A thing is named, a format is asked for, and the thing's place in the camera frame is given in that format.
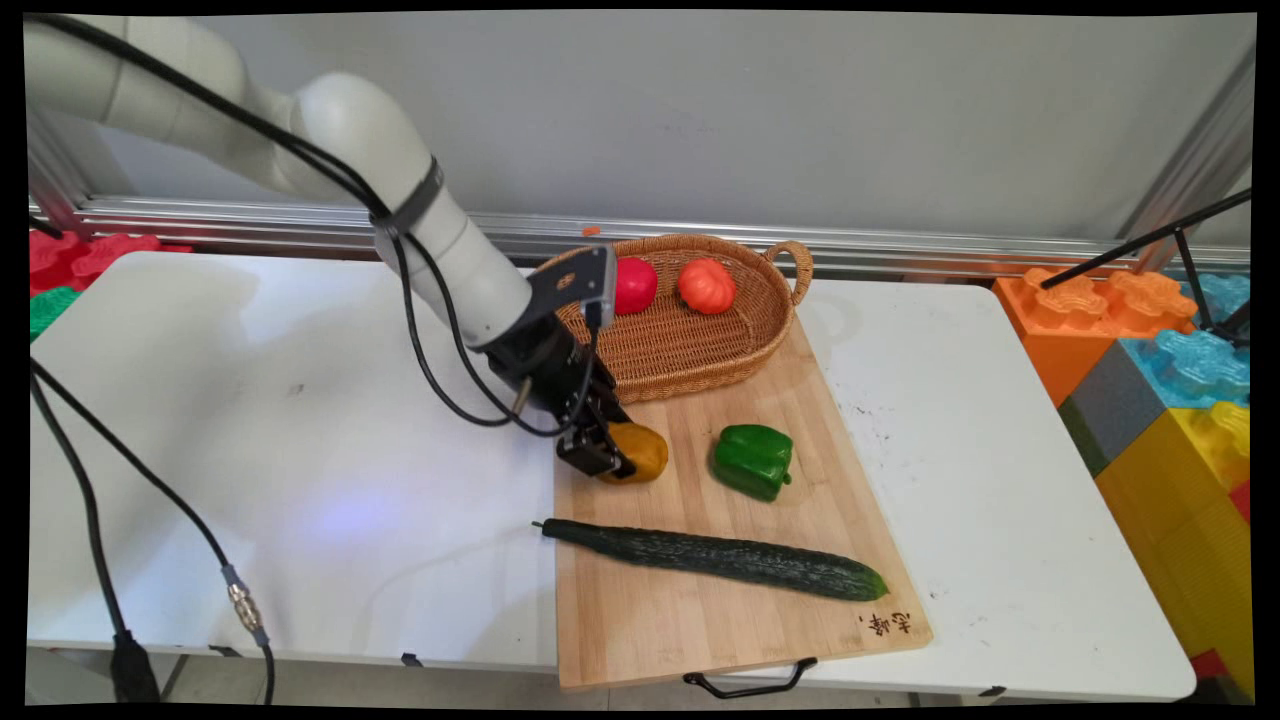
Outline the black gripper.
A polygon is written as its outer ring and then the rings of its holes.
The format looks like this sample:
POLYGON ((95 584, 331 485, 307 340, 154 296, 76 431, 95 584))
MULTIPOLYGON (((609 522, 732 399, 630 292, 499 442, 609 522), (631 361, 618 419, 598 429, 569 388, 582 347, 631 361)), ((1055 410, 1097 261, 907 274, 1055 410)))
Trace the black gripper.
POLYGON ((539 429, 524 419, 515 423, 536 437, 561 436, 557 457, 585 477, 628 479, 637 468, 613 442, 605 425, 630 423, 616 396, 616 382, 598 357, 600 328, 589 328, 580 342, 558 318, 543 318, 489 343, 489 368, 507 386, 549 413, 556 425, 539 429))

